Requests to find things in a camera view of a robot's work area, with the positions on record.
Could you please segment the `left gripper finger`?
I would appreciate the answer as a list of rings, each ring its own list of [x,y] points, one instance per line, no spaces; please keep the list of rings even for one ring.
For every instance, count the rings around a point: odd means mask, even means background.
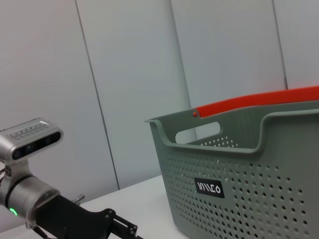
[[[121,239],[143,239],[141,236],[137,235],[138,226],[115,215],[109,232],[118,236]]]

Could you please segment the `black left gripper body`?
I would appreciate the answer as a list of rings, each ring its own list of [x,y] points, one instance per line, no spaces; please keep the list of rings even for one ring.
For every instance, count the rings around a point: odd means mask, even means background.
[[[105,239],[115,211],[90,212],[58,195],[36,209],[36,225],[58,239]]]

